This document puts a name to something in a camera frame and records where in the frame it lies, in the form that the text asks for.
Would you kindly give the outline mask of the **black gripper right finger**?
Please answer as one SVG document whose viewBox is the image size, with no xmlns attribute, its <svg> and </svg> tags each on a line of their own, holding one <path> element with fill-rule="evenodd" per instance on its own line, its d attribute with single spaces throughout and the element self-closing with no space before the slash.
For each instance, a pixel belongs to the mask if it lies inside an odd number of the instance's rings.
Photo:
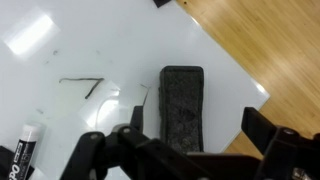
<svg viewBox="0 0 320 180">
<path fill-rule="evenodd" d="M 241 129 L 261 154 L 270 151 L 278 130 L 276 125 L 254 107 L 244 108 Z"/>
</svg>

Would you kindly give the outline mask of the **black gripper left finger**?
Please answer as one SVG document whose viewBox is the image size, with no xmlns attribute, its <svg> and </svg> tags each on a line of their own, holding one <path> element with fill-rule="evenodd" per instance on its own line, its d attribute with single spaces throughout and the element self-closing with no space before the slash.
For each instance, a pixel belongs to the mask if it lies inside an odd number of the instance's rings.
<svg viewBox="0 0 320 180">
<path fill-rule="evenodd" d="M 135 106 L 133 109 L 130 125 L 138 130 L 139 132 L 143 131 L 143 107 Z"/>
</svg>

